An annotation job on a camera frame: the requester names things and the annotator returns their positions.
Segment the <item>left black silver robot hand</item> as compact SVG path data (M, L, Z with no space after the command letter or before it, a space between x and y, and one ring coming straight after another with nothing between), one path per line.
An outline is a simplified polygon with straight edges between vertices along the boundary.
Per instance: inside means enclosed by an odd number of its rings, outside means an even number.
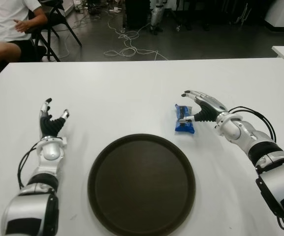
M63 128L66 120L69 118L69 110L65 109L63 114L57 118L52 120L52 115L48 112L50 110L49 104L51 103L52 98L48 98L44 101L40 108L39 112L39 130L40 130L40 138L44 137L57 137L60 130Z

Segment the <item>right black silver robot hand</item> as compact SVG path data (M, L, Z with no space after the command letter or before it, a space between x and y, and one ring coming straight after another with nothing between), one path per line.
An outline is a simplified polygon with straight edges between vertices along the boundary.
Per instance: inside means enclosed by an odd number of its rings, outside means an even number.
M208 96L199 91L186 90L182 97L191 98L201 108L200 112L191 116L184 116L179 119L180 123L191 121L211 121L216 122L220 114L228 114L228 109L212 96Z

